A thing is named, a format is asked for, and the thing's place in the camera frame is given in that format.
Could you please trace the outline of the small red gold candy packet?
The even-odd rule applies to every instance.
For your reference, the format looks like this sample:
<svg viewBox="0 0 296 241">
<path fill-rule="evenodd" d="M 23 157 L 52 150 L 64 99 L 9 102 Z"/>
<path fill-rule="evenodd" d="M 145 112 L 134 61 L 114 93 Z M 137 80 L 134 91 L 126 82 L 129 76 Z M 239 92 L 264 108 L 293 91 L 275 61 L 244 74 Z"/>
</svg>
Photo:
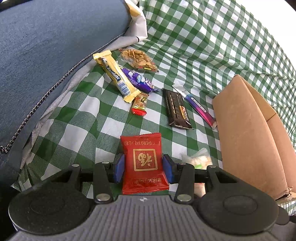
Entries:
<svg viewBox="0 0 296 241">
<path fill-rule="evenodd" d="M 147 114 L 146 112 L 146 105 L 147 105 L 147 99 L 149 95 L 147 93 L 140 93 L 133 101 L 132 103 L 132 113 L 139 115 L 139 116 L 145 116 Z"/>
</svg>

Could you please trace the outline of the green white checkered cloth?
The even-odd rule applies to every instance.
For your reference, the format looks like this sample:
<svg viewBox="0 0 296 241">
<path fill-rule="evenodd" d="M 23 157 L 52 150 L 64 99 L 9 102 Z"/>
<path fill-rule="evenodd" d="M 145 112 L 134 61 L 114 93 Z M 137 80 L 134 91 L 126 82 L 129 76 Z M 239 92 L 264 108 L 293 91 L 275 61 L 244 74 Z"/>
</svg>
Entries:
<svg viewBox="0 0 296 241">
<path fill-rule="evenodd" d="M 140 1 L 148 37 L 134 45 L 158 72 L 145 72 L 158 89 L 185 87 L 212 113 L 212 99 L 236 74 L 276 110 L 295 141 L 295 68 L 263 25 L 237 1 Z M 72 164 L 91 168 L 113 161 L 121 136 L 161 133 L 163 152 L 180 162 L 206 148 L 221 165 L 218 131 L 186 104 L 191 130 L 169 126 L 162 93 L 152 93 L 143 117 L 94 61 L 75 76 L 37 124 L 14 183 L 23 191 Z"/>
</svg>

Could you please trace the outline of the blue sofa cushion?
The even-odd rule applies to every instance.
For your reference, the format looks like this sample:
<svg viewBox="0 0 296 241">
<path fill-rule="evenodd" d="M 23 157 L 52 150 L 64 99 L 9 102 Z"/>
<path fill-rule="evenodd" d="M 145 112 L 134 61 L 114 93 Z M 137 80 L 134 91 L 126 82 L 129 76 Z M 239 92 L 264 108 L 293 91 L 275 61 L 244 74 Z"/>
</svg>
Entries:
<svg viewBox="0 0 296 241">
<path fill-rule="evenodd" d="M 26 1 L 1 11 L 1 184 L 18 178 L 22 151 L 48 106 L 88 55 L 123 35 L 124 1 Z"/>
</svg>

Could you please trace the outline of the clear bag of crackers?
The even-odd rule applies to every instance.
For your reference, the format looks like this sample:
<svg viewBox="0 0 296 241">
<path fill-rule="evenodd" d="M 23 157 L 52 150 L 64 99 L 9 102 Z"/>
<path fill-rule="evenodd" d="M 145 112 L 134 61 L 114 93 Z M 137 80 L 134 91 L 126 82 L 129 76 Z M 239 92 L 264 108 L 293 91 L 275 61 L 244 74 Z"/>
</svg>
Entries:
<svg viewBox="0 0 296 241">
<path fill-rule="evenodd" d="M 122 61 L 136 70 L 158 72 L 158 67 L 144 51 L 138 49 L 119 49 Z"/>
</svg>

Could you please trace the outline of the dark brown chocolate biscuit bar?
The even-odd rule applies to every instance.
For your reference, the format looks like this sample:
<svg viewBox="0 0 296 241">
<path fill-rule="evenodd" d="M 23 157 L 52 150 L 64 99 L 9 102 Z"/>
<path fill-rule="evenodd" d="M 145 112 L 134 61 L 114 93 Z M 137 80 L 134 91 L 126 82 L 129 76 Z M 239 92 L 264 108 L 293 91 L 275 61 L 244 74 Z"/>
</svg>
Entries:
<svg viewBox="0 0 296 241">
<path fill-rule="evenodd" d="M 178 92 L 163 89 L 169 125 L 184 130 L 192 130 L 183 97 Z"/>
</svg>

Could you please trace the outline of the white paper bag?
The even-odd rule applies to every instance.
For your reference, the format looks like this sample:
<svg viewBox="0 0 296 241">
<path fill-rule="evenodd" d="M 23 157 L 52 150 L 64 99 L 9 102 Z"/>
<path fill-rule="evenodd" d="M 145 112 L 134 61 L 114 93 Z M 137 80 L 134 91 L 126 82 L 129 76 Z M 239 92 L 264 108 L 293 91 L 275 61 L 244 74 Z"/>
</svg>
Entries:
<svg viewBox="0 0 296 241">
<path fill-rule="evenodd" d="M 147 38 L 147 20 L 145 15 L 137 5 L 139 1 L 125 0 L 125 3 L 132 20 L 124 36 L 135 38 L 136 43 L 141 42 Z"/>
</svg>

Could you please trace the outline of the purple snack wrapper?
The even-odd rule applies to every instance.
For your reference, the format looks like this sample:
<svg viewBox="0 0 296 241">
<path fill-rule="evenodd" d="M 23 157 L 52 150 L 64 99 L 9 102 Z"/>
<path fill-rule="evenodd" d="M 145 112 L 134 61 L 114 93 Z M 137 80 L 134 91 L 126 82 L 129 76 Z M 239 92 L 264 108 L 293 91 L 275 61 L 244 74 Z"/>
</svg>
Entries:
<svg viewBox="0 0 296 241">
<path fill-rule="evenodd" d="M 132 85 L 140 91 L 144 93 L 159 92 L 159 89 L 153 85 L 151 80 L 145 78 L 141 74 L 124 67 L 121 67 L 121 71 L 126 75 Z"/>
</svg>

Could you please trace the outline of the purple silver stick sachet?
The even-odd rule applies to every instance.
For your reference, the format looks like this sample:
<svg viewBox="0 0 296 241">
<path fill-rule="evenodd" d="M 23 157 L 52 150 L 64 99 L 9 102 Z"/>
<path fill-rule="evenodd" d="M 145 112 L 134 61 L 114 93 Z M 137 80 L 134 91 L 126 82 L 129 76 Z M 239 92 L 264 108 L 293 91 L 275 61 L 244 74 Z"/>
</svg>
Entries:
<svg viewBox="0 0 296 241">
<path fill-rule="evenodd" d="M 213 116 L 198 102 L 191 93 L 189 93 L 182 85 L 173 84 L 173 89 L 191 105 L 191 107 L 203 118 L 203 120 L 210 125 L 214 130 L 217 127 L 217 122 Z"/>
</svg>

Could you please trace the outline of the brown cardboard box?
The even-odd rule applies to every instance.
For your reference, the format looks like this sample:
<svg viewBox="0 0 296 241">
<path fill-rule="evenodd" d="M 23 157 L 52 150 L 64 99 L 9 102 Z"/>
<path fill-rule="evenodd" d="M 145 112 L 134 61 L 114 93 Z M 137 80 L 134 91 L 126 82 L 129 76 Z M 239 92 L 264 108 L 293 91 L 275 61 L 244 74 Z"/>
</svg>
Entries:
<svg viewBox="0 0 296 241">
<path fill-rule="evenodd" d="M 240 75 L 213 99 L 223 169 L 273 199 L 295 189 L 295 150 L 263 96 Z"/>
</svg>

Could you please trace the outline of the red square snack packet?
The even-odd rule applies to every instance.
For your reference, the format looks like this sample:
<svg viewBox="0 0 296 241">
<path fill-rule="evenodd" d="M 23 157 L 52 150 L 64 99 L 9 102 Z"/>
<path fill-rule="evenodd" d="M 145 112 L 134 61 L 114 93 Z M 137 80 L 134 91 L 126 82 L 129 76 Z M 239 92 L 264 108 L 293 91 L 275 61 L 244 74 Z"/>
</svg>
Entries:
<svg viewBox="0 0 296 241">
<path fill-rule="evenodd" d="M 162 164 L 161 133 L 121 136 L 120 140 L 125 155 L 122 193 L 133 195 L 168 190 Z"/>
</svg>

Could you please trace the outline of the clear plastic snack wrapper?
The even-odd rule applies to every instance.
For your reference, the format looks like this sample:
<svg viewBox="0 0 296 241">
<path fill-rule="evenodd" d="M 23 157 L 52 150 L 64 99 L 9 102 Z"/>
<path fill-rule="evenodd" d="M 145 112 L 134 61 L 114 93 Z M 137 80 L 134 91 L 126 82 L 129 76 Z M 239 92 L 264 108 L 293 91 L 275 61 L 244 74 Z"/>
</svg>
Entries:
<svg viewBox="0 0 296 241">
<path fill-rule="evenodd" d="M 193 165 L 195 169 L 206 170 L 208 166 L 213 164 L 210 154 L 206 148 L 202 148 L 192 156 L 187 156 L 185 154 L 181 154 L 181 156 L 184 163 Z"/>
</svg>

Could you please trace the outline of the yellow Alpenliebe candy bar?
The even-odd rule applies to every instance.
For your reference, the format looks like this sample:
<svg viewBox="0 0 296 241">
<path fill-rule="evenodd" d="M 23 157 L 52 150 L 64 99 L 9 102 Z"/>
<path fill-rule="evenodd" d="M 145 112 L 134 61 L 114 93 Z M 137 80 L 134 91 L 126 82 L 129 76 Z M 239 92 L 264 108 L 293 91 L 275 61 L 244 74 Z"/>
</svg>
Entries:
<svg viewBox="0 0 296 241">
<path fill-rule="evenodd" d="M 110 50 L 93 54 L 93 59 L 104 69 L 106 74 L 116 85 L 123 95 L 123 100 L 125 102 L 132 103 L 132 101 L 141 93 L 123 73 L 115 59 L 112 57 Z"/>
</svg>

